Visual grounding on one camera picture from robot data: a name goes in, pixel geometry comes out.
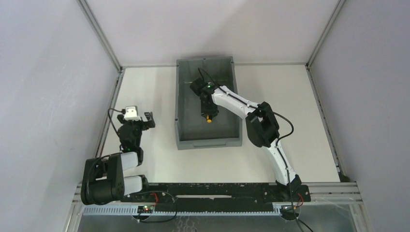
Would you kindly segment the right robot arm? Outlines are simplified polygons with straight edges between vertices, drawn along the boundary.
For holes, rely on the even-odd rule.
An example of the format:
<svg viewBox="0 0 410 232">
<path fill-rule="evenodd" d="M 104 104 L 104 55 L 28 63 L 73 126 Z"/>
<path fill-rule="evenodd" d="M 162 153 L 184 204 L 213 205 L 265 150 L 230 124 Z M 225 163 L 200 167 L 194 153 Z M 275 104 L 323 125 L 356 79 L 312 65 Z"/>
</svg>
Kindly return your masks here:
<svg viewBox="0 0 410 232">
<path fill-rule="evenodd" d="M 211 122 L 216 116 L 215 111 L 219 106 L 245 121 L 248 139 L 267 154 L 274 169 L 276 184 L 283 194 L 292 199 L 302 182 L 280 144 L 283 137 L 279 133 L 279 123 L 276 119 L 278 114 L 273 112 L 270 104 L 247 100 L 227 86 L 203 80 L 198 84 L 192 83 L 190 88 L 200 98 L 204 107 L 202 116 L 207 122 Z"/>
</svg>

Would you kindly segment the yellow black screwdriver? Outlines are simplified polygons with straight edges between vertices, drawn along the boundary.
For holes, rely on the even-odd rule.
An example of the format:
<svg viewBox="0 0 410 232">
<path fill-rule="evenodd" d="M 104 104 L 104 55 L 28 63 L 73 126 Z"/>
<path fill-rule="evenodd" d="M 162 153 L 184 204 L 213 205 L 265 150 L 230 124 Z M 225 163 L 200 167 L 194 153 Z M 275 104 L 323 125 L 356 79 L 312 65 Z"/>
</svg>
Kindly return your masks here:
<svg viewBox="0 0 410 232">
<path fill-rule="evenodd" d="M 211 122 L 212 122 L 212 119 L 211 119 L 211 117 L 210 117 L 209 115 L 206 116 L 206 121 L 207 121 L 207 123 L 211 123 Z"/>
</svg>

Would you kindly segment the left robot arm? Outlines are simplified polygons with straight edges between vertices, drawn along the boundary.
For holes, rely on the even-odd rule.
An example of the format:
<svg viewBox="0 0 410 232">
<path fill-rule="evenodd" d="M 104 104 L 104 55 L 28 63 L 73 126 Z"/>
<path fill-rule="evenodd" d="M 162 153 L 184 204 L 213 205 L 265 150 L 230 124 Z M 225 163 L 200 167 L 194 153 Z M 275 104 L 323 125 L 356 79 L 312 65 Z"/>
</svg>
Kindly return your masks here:
<svg viewBox="0 0 410 232">
<path fill-rule="evenodd" d="M 83 204 L 104 205 L 148 190 L 148 180 L 144 174 L 124 175 L 126 170 L 143 163 L 144 151 L 140 146 L 142 133 L 155 127 L 153 113 L 145 112 L 144 115 L 146 120 L 123 110 L 117 116 L 121 123 L 116 130 L 120 151 L 86 160 L 80 191 Z"/>
</svg>

